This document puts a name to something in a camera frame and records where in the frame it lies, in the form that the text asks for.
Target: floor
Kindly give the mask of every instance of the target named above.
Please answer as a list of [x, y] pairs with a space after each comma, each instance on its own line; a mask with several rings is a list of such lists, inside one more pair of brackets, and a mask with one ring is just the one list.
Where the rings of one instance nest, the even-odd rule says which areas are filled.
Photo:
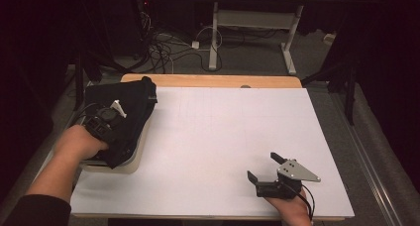
[[[219, 49], [222, 68], [217, 72], [209, 73], [204, 70], [208, 63], [208, 53], [201, 51], [187, 52], [196, 55], [171, 56], [166, 65], [166, 72], [287, 75], [278, 47], [279, 41], [284, 42], [287, 34], [277, 31], [272, 36], [265, 37], [265, 33], [259, 32], [255, 33], [261, 34], [259, 38], [238, 35], [229, 30], [224, 32], [223, 44]], [[324, 36], [322, 32], [307, 36], [296, 35], [291, 54], [297, 70], [296, 75], [300, 79], [315, 73], [320, 68], [330, 48], [322, 42]], [[186, 44], [183, 44], [184, 41], [176, 39], [171, 41], [181, 43], [181, 45], [170, 45], [173, 54], [187, 48]], [[205, 42], [202, 43], [202, 49], [209, 49], [205, 46]], [[127, 56], [119, 56], [116, 61], [124, 65], [135, 62]], [[104, 69], [101, 83], [117, 82], [120, 77], [112, 70]], [[420, 225], [419, 215], [415, 213], [420, 212], [419, 195], [412, 191], [409, 179], [381, 134], [380, 127], [369, 111], [360, 88], [357, 86], [356, 89], [355, 126], [349, 125], [343, 115], [342, 94], [329, 93], [324, 82], [311, 83], [307, 89], [356, 214], [356, 217], [344, 221], [316, 221], [315, 225]], [[74, 87], [71, 84], [52, 113], [54, 119], [52, 133], [40, 146], [3, 202], [0, 223], [4, 221], [13, 205], [30, 185], [54, 141], [67, 127], [73, 114], [74, 95]], [[69, 225], [105, 226], [108, 225], [108, 220], [71, 216]]]

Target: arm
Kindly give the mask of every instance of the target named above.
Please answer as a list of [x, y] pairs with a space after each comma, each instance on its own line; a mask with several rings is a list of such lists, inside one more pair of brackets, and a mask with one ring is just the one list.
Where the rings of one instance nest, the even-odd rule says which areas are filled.
[[52, 159], [26, 194], [49, 195], [70, 202], [72, 181], [80, 161], [106, 148], [104, 142], [92, 137], [84, 127], [68, 128], [56, 142]]
[[[305, 191], [302, 189], [300, 194], [306, 198]], [[310, 226], [311, 220], [309, 220], [308, 210], [306, 204], [299, 197], [285, 200], [279, 198], [266, 198], [272, 206], [277, 209], [282, 220], [289, 226]]]

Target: black sleeve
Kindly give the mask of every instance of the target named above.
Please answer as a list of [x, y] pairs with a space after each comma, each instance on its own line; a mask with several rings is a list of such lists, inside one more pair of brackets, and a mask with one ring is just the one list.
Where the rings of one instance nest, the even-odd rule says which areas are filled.
[[71, 207], [62, 199], [48, 195], [23, 196], [4, 226], [68, 225]]

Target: black bag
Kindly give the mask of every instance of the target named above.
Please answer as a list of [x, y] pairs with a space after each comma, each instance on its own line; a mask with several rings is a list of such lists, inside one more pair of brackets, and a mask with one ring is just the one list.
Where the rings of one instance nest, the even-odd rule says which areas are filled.
[[86, 87], [85, 106], [92, 106], [85, 110], [87, 116], [95, 115], [99, 108], [110, 107], [115, 100], [119, 100], [127, 114], [112, 127], [115, 139], [108, 142], [109, 149], [100, 151], [91, 161], [105, 162], [113, 169], [133, 155], [143, 128], [158, 103], [156, 90], [156, 85], [146, 76], [138, 81]]

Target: white table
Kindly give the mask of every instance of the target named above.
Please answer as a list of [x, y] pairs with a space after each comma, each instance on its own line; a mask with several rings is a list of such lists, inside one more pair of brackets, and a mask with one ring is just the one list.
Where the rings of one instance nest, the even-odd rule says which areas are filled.
[[218, 2], [213, 7], [213, 33], [212, 45], [210, 48], [209, 69], [217, 68], [217, 36], [218, 26], [237, 26], [251, 28], [284, 29], [288, 30], [288, 37], [285, 43], [281, 43], [281, 52], [287, 71], [291, 75], [296, 74], [293, 59], [290, 54], [290, 46], [299, 24], [303, 5], [297, 7], [295, 13], [268, 13], [254, 11], [220, 10]]
[[275, 180], [278, 164], [269, 153], [276, 152], [321, 177], [304, 182], [315, 197], [315, 220], [354, 216], [306, 89], [158, 84], [157, 99], [138, 170], [83, 171], [71, 199], [74, 215], [279, 219], [247, 178], [250, 170]]

